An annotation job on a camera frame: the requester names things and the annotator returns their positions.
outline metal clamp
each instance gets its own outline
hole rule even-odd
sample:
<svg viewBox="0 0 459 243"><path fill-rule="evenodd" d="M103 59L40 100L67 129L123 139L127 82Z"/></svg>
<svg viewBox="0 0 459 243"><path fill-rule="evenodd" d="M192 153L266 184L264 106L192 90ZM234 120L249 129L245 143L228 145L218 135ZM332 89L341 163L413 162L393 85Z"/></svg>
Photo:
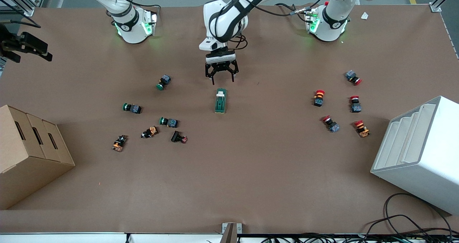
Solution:
<svg viewBox="0 0 459 243"><path fill-rule="evenodd" d="M222 239L220 243L236 243L237 235L242 233L242 223L222 223Z"/></svg>

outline metal bracket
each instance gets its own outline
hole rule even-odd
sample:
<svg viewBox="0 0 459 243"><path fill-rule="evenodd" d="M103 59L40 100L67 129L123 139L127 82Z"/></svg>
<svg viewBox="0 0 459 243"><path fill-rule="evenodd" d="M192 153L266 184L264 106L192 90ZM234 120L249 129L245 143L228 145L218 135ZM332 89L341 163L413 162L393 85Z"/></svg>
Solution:
<svg viewBox="0 0 459 243"><path fill-rule="evenodd" d="M225 230L226 230L226 227L228 226L228 224L230 223L234 223L234 222L225 222L225 223L222 223L222 233L225 233ZM236 224L236 233L237 234L242 234L242 223L234 223Z"/></svg>
<svg viewBox="0 0 459 243"><path fill-rule="evenodd" d="M434 6L432 5L432 2L429 3L429 7L431 8L432 13L441 12L441 7L434 8Z"/></svg>
<svg viewBox="0 0 459 243"><path fill-rule="evenodd" d="M237 235L242 233L242 223L222 223L222 233L220 243L237 243Z"/></svg>

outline brown paper table surface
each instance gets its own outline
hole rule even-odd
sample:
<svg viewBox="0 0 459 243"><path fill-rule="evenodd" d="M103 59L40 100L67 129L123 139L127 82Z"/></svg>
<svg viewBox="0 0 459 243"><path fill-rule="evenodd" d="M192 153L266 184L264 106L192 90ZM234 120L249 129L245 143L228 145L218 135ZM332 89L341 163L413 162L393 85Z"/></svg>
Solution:
<svg viewBox="0 0 459 243"><path fill-rule="evenodd" d="M427 5L356 6L330 43L307 35L295 16L254 10L236 81L220 72L215 86L198 48L202 7L164 8L160 36L138 45L123 42L104 12L37 9L43 28L23 28L54 58L9 62L0 104L58 124L76 167L1 211L1 232L213 233L236 221L245 233L361 233L383 217L386 198L402 192L369 172L389 120L438 95L459 101L458 60ZM359 86L344 78L351 69ZM164 73L172 82L157 91ZM228 90L223 115L213 112L219 87ZM311 105L318 89L326 92L321 108ZM352 95L360 114L349 111ZM124 103L143 113L122 111ZM320 121L326 115L338 133ZM162 116L179 120L186 144L170 142L174 129L158 125ZM352 127L359 119L370 137ZM160 133L141 139L152 125ZM129 139L118 153L111 145L121 134ZM406 197L393 199L389 212L446 227ZM448 220L459 229L459 217Z"/></svg>

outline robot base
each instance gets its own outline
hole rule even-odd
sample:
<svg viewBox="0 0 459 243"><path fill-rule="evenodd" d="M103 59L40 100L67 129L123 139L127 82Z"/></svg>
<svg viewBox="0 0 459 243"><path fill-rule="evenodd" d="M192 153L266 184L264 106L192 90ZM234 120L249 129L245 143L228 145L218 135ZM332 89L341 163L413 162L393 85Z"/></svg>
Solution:
<svg viewBox="0 0 459 243"><path fill-rule="evenodd" d="M123 25L118 27L115 24L118 35L120 35L125 42L131 44L143 42L148 36L154 35L158 17L158 13L144 10L140 7L135 7L135 9L139 13L139 20L131 28L131 31L124 31Z"/></svg>
<svg viewBox="0 0 459 243"><path fill-rule="evenodd" d="M212 63L212 64L205 64L205 76L212 79L212 84L215 85L215 82L213 81L213 76L220 71L228 71L231 73L231 80L234 82L234 76L236 73L239 72L239 68L237 67L237 61L224 61L224 62L218 62L218 63Z"/></svg>
<svg viewBox="0 0 459 243"><path fill-rule="evenodd" d="M307 21L312 21L312 24L306 23L306 30L308 33L313 34L318 39L324 42L332 42L344 32L344 28L346 27L347 21L341 25L338 29L332 29L328 23L323 20L323 9L325 5L321 5L318 8L311 9L313 14L317 14L315 16L305 16Z"/></svg>

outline cardboard divider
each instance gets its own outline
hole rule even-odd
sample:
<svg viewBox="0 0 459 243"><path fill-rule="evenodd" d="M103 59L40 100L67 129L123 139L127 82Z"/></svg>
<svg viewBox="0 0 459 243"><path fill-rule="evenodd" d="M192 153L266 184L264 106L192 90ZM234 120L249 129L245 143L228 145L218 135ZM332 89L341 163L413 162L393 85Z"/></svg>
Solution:
<svg viewBox="0 0 459 243"><path fill-rule="evenodd" d="M7 106L7 108L9 108L11 116L13 116L13 120L17 127L16 132L19 133L23 139L23 144L28 155L44 159L44 154L41 151L41 147L38 144L35 133L33 133L27 115L18 109L9 106Z"/></svg>
<svg viewBox="0 0 459 243"><path fill-rule="evenodd" d="M57 151L54 149L53 142L49 138L48 131L43 124L43 120L27 114L27 118L32 125L32 130L36 136L37 142L39 143L41 150L44 153L44 157L48 160L61 161Z"/></svg>
<svg viewBox="0 0 459 243"><path fill-rule="evenodd" d="M59 160L62 163L75 165L74 160L72 159L72 156L70 156L67 146L64 143L64 139L62 138L62 135L59 132L59 129L57 129L57 126L53 123L50 123L44 120L43 120L43 124L46 127L46 130L48 132L48 138L51 140L54 149L59 155Z"/></svg>
<svg viewBox="0 0 459 243"><path fill-rule="evenodd" d="M56 125L0 108L0 209L5 210L74 167Z"/></svg>

